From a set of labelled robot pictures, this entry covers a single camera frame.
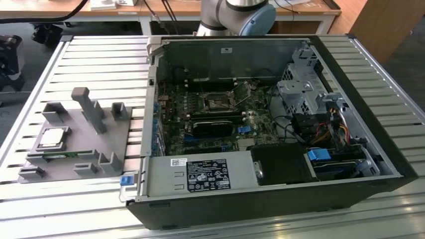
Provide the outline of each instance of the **warning label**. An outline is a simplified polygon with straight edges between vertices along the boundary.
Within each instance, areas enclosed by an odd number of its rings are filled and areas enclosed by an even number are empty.
[[[186,162],[186,170],[190,193],[230,188],[225,159]]]

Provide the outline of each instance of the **black cable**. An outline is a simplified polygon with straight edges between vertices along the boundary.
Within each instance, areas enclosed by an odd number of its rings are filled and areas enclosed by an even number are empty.
[[[285,2],[290,5],[290,9],[282,7],[282,6],[277,3],[275,0],[274,0],[274,2],[275,2],[275,4],[277,4],[282,9],[285,9],[285,10],[287,10],[287,11],[291,12],[291,21],[290,21],[290,27],[289,27],[289,33],[291,33],[291,25],[293,25],[293,21],[294,21],[294,14],[301,14],[301,13],[299,13],[298,11],[294,11],[294,10],[293,10],[293,5],[291,5],[290,2],[287,2],[287,0],[285,0]]]
[[[66,15],[61,17],[28,17],[28,18],[5,18],[0,19],[0,24],[5,23],[25,23],[25,22],[58,22],[58,21],[66,21],[69,18],[72,18],[77,12],[82,9],[84,5],[86,4],[88,0],[82,0],[74,10]]]
[[[274,0],[274,2],[275,2],[275,5],[277,5],[279,8],[282,8],[282,9],[290,11],[291,13],[299,14],[298,11],[294,11],[294,10],[293,10],[293,5],[290,4],[290,2],[287,2],[287,0],[285,0],[285,2],[291,6],[291,9],[282,7],[275,0]]]
[[[297,141],[298,141],[299,143],[307,144],[307,143],[305,142],[305,140],[301,138],[299,135],[297,135],[293,131],[290,131],[286,127],[283,127],[283,126],[275,121],[275,119],[277,119],[278,117],[283,117],[283,116],[273,117],[273,115],[271,115],[271,110],[270,110],[270,106],[271,106],[271,96],[273,96],[273,91],[274,91],[275,88],[277,88],[277,86],[271,86],[271,87],[270,87],[270,96],[269,96],[269,98],[267,98],[267,113],[269,113],[269,116],[270,116],[270,118],[271,118],[271,121],[273,121],[273,122],[275,123],[275,125],[285,131],[285,136],[286,136],[286,133],[289,133],[289,134],[297,139]]]
[[[166,14],[167,14],[167,16],[170,17],[170,19],[171,19],[171,23],[173,23],[173,27],[174,27],[175,34],[179,35],[179,33],[178,33],[178,28],[177,28],[177,18],[175,18],[173,9],[171,9],[169,3],[167,3],[167,0],[161,0],[161,2],[162,2],[162,5],[163,5]]]
[[[162,28],[162,29],[165,30],[166,34],[170,35],[170,31],[167,30],[167,28],[166,28],[166,26],[165,26],[165,23],[162,23],[162,21],[161,21],[158,15],[157,15],[155,12],[151,10],[149,4],[146,3],[146,0],[143,0],[143,3],[145,3],[146,8],[147,8],[147,10],[149,10],[149,12],[150,12],[150,15],[153,16],[154,20],[157,21],[157,23],[158,23],[158,25],[159,25],[159,28]]]

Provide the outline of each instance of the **barcode label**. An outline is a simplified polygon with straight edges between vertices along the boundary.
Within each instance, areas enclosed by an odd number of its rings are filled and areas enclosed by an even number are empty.
[[[174,166],[185,166],[186,165],[186,158],[171,158],[171,167]]]

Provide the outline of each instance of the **blue connector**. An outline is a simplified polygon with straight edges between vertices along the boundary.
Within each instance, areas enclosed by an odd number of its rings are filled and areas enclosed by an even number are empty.
[[[329,155],[329,152],[327,152],[327,149],[325,149],[325,148],[313,148],[306,153],[306,155],[307,155],[310,161],[331,159],[330,155]]]
[[[121,186],[130,186],[134,184],[134,177],[133,176],[121,176],[119,185]]]
[[[238,127],[237,128],[237,133],[249,133],[250,132],[250,126],[245,126],[245,127]]]

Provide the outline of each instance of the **white table leg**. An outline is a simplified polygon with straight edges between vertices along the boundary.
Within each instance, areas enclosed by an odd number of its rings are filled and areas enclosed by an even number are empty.
[[[151,35],[151,30],[150,30],[150,17],[147,16],[141,16],[138,17],[138,22],[141,26],[141,32],[145,36]]]
[[[317,35],[327,34],[334,17],[335,17],[334,15],[322,16],[322,21],[319,22],[319,25],[315,31]]]

